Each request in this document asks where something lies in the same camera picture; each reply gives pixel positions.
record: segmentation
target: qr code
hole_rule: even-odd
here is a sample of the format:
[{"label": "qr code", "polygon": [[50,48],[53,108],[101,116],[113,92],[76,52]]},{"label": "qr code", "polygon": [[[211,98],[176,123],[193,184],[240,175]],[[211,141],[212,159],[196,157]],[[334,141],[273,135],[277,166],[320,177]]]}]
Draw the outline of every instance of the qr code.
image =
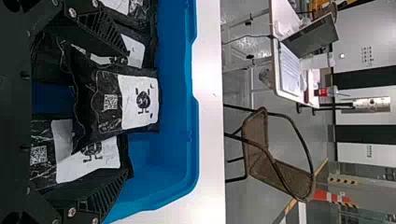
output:
[{"label": "qr code", "polygon": [[114,94],[105,95],[104,110],[118,109],[119,96]]},{"label": "qr code", "polygon": [[30,152],[30,165],[47,162],[47,147],[32,147]]}]

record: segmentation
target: wall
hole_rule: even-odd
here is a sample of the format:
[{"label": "wall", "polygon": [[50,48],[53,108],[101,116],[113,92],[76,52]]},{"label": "wall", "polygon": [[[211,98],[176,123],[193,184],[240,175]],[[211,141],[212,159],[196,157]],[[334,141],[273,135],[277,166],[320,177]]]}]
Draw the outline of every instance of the wall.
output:
[{"label": "wall", "polygon": [[[396,64],[396,1],[376,0],[338,13],[339,40],[333,43],[334,73]],[[363,63],[361,49],[372,46],[374,61]]]},{"label": "wall", "polygon": [[337,103],[342,102],[342,99],[361,98],[373,96],[390,96],[391,107],[390,113],[375,113],[375,114],[342,114],[341,111],[336,112],[336,124],[396,124],[396,86],[363,88],[356,90],[340,91],[343,94],[350,95],[350,97],[339,96],[336,99]]},{"label": "wall", "polygon": [[[337,143],[338,161],[396,167],[396,146]],[[368,147],[372,149],[372,158],[367,157]]]}]

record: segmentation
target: desk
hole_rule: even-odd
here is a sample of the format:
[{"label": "desk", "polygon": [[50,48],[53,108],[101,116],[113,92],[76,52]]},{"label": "desk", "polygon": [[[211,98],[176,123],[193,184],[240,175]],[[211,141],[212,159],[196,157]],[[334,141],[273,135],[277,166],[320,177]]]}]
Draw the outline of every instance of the desk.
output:
[{"label": "desk", "polygon": [[200,176],[192,193],[118,224],[225,224],[225,178],[219,0],[197,0],[192,85],[200,110]]},{"label": "desk", "polygon": [[[254,18],[260,17],[265,14],[269,14],[270,17],[270,35],[274,35],[279,39],[282,39],[282,37],[276,33],[276,22],[284,26],[292,27],[298,25],[298,22],[300,21],[288,0],[269,0],[268,9],[261,10],[257,13],[250,13],[247,16],[243,16],[239,19],[223,24],[221,26],[221,31],[225,36],[225,38],[223,38],[223,41],[229,41],[230,31],[235,26],[243,25],[246,22],[253,22]],[[279,51],[276,48],[277,41],[277,39],[271,40],[271,56],[261,59],[245,60],[238,64],[230,63],[230,56],[228,54],[231,55],[232,50],[230,46],[226,46],[224,50],[226,62],[225,66],[223,66],[223,73],[235,70],[251,69],[254,66],[267,65],[270,63],[272,68],[270,80],[272,80],[272,83],[274,83],[273,91],[275,95],[286,98],[288,100],[292,100],[302,105],[319,108],[319,99],[314,95],[314,84],[315,82],[318,82],[320,80],[320,72],[318,69],[310,69],[307,75],[307,86],[309,89],[309,102],[307,104],[304,102],[304,95],[295,96],[281,89]]]}]

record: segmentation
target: blue plastic crate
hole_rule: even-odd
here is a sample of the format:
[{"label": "blue plastic crate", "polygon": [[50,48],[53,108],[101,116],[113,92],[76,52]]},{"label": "blue plastic crate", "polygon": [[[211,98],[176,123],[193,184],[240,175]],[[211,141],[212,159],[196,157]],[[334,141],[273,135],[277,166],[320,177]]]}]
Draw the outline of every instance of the blue plastic crate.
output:
[{"label": "blue plastic crate", "polygon": [[[160,133],[129,135],[134,178],[124,185],[105,223],[171,203],[190,193],[198,180],[198,102],[191,78],[195,0],[159,0],[158,36]],[[33,93],[34,113],[72,113],[73,92],[67,87],[35,83]]]}]

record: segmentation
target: mesh chair back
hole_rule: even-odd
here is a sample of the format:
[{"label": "mesh chair back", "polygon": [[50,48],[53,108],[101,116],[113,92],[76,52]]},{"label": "mesh chair back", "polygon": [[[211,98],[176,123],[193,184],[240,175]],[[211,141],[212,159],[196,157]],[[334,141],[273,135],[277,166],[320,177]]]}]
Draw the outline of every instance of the mesh chair back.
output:
[{"label": "mesh chair back", "polygon": [[245,165],[251,176],[300,201],[312,199],[315,178],[302,169],[275,160],[271,155],[268,149],[268,112],[264,107],[245,119],[242,137],[261,146],[258,148],[248,143],[243,144]]}]

